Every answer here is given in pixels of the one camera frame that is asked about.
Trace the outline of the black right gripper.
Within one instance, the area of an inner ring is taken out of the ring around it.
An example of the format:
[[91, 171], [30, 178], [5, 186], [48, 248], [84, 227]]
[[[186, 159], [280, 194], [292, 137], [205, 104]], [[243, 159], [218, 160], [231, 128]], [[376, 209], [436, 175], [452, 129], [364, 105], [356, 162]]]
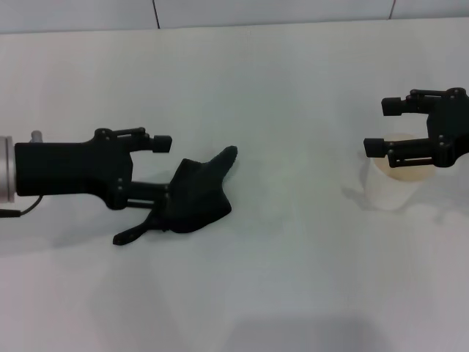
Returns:
[[390, 168], [433, 165], [449, 168], [468, 154], [468, 95], [457, 87], [447, 91], [412, 89], [404, 98], [383, 98], [384, 116], [429, 114], [428, 137], [403, 141], [364, 139], [367, 158], [388, 158]]

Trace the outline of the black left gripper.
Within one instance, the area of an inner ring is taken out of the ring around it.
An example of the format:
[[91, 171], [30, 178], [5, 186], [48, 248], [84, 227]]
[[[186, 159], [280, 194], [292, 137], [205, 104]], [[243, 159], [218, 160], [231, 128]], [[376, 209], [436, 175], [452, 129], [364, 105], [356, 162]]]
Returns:
[[21, 197], [91, 194], [112, 210], [161, 210], [168, 183], [131, 181], [130, 153], [168, 153], [172, 138], [145, 128], [101, 129], [87, 142], [15, 144], [16, 193]]

